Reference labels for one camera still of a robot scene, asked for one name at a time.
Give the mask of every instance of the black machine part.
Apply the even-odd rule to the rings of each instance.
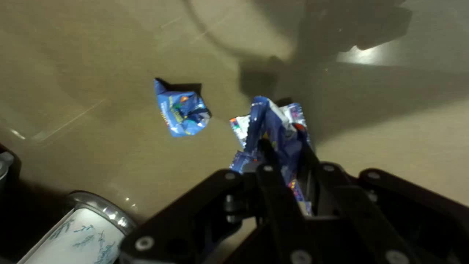
[[[305,218],[270,144],[260,150],[267,163],[257,174],[216,172],[126,237],[120,263],[204,263],[246,218],[257,229],[226,263],[469,263],[466,207],[383,171],[352,178],[305,149],[298,184],[314,215]]]

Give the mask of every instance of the blue wrapper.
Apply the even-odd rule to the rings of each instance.
[[[156,80],[158,106],[173,139],[197,136],[210,121],[204,100],[195,92],[170,92]]]
[[[261,165],[264,161],[258,153],[258,141],[261,139],[270,140],[277,153],[286,185],[290,187],[296,200],[305,205],[305,213],[309,215],[308,202],[305,202],[295,181],[304,143],[309,144],[301,105],[293,103],[279,108],[265,97],[255,97],[248,119],[246,134],[242,133],[242,122],[246,122],[246,117],[232,119],[232,128],[243,146],[243,152],[235,156],[232,171],[243,174]]]

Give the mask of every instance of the beige surface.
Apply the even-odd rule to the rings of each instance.
[[[301,0],[3,0],[0,143],[24,159],[28,183],[92,191],[148,218],[229,166],[238,141],[227,122],[252,96],[293,97],[323,161],[352,174],[377,166],[469,205],[469,5],[403,8],[403,37],[336,53],[342,29],[318,18],[352,26],[334,12],[367,12],[315,14]],[[214,118],[202,134],[170,139],[154,77],[204,86]]]

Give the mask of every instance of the candy wrapper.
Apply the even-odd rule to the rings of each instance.
[[[232,171],[243,174],[261,165],[264,161],[258,153],[258,141],[270,140],[282,166],[286,185],[293,191],[304,213],[309,215],[309,202],[296,185],[296,172],[304,143],[309,144],[306,122],[301,105],[292,103],[284,108],[276,106],[265,97],[255,97],[248,117],[230,121],[243,152],[235,156]]]
[[[173,139],[197,136],[208,125],[210,112],[195,92],[172,92],[156,80],[156,95]]]

